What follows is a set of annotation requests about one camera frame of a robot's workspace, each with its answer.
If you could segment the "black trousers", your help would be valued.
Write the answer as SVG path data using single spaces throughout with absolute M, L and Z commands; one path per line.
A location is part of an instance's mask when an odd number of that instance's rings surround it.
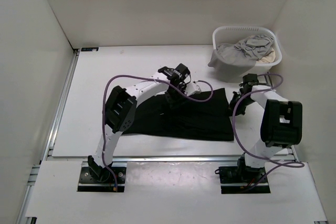
M 123 135 L 143 134 L 190 140 L 234 140 L 224 88 L 213 91 L 205 103 L 183 99 L 171 108 L 163 94 L 151 97 L 137 107 L 135 119 Z

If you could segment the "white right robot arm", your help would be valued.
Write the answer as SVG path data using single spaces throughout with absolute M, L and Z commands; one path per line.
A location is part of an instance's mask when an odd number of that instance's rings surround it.
M 249 73 L 243 76 L 238 92 L 234 92 L 229 104 L 232 123 L 236 116 L 243 115 L 252 103 L 258 103 L 264 110 L 260 139 L 248 150 L 240 140 L 242 156 L 234 167 L 220 167 L 216 172 L 223 184 L 254 184 L 265 179 L 265 164 L 283 149 L 298 145 L 302 139 L 302 104 L 280 96 L 274 87 L 259 81 L 259 75 Z

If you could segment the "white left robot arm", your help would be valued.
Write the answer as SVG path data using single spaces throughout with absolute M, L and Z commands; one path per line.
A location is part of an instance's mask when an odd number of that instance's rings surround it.
M 108 81 L 103 94 L 102 137 L 95 153 L 88 156 L 93 178 L 100 183 L 110 177 L 116 178 L 111 169 L 113 153 L 121 134 L 133 124 L 137 106 L 164 91 L 170 98 L 186 96 L 185 79 L 189 76 L 188 67 L 181 63 L 176 68 L 162 67 L 149 78 L 121 74 Z M 117 78 L 131 78 L 140 82 L 127 88 L 115 86 L 108 93 L 109 85 Z

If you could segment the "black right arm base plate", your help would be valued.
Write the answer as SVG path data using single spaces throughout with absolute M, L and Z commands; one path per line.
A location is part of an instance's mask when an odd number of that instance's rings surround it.
M 215 174 L 219 176 L 221 194 L 271 193 L 264 168 L 251 172 L 237 166 L 220 166 Z

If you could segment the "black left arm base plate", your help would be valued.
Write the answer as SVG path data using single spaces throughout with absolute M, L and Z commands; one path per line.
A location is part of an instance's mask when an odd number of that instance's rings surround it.
M 123 193 L 125 190 L 125 181 L 127 167 L 125 165 L 112 166 L 110 169 L 115 173 L 117 178 L 117 188 L 113 175 L 104 171 L 101 178 L 90 169 L 87 163 L 83 163 L 78 180 L 77 191 L 79 192 L 100 192 L 100 193 Z

